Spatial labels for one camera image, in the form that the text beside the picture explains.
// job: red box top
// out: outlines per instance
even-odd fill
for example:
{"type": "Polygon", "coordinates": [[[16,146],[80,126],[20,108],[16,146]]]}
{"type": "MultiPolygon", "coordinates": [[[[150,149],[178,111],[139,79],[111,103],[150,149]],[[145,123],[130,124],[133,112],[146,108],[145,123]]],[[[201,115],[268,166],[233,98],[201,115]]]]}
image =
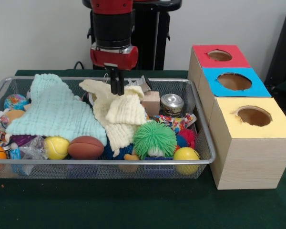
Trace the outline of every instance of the red box top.
{"type": "Polygon", "coordinates": [[[237,45],[193,45],[200,65],[204,68],[250,68],[237,45]]]}

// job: light blue towel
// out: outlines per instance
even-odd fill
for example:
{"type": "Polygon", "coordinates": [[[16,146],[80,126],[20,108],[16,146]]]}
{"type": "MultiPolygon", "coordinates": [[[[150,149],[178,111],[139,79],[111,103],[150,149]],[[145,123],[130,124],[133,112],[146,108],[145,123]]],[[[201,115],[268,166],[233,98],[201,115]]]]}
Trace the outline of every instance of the light blue towel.
{"type": "Polygon", "coordinates": [[[8,134],[60,136],[69,141],[87,135],[107,145],[105,129],[92,109],[79,101],[58,76],[35,75],[31,98],[31,107],[8,126],[8,134]]]}

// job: black cable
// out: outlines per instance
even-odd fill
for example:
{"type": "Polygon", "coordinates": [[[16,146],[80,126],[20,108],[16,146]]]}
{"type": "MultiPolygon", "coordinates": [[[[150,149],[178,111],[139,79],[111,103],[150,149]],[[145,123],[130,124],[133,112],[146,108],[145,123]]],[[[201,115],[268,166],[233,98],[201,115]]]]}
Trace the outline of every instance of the black cable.
{"type": "Polygon", "coordinates": [[[80,62],[80,61],[77,61],[77,62],[76,62],[76,64],[75,64],[75,66],[74,66],[73,69],[76,69],[79,64],[81,65],[82,69],[85,69],[85,68],[84,68],[84,65],[83,65],[82,62],[80,62]]]}

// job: white wall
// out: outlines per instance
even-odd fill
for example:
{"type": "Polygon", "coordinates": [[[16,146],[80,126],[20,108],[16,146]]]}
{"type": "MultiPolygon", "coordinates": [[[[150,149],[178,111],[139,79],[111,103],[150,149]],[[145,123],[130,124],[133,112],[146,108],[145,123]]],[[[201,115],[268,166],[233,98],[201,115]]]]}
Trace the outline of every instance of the white wall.
{"type": "Polygon", "coordinates": [[[286,16],[286,0],[183,0],[171,12],[166,69],[187,69],[191,45],[237,44],[265,79],[286,16]]]}
{"type": "MultiPolygon", "coordinates": [[[[183,0],[171,13],[165,69],[187,70],[193,43],[237,44],[261,78],[286,15],[286,0],[183,0]]],[[[81,0],[0,1],[0,79],[17,69],[91,68],[89,9],[81,0]]]]}

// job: blue box top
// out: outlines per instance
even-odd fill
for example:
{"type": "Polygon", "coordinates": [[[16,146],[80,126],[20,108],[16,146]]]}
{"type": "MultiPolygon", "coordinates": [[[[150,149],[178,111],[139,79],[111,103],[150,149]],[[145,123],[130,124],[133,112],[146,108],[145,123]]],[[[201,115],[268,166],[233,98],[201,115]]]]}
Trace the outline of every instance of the blue box top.
{"type": "Polygon", "coordinates": [[[217,97],[271,97],[252,68],[203,68],[217,97]]]}

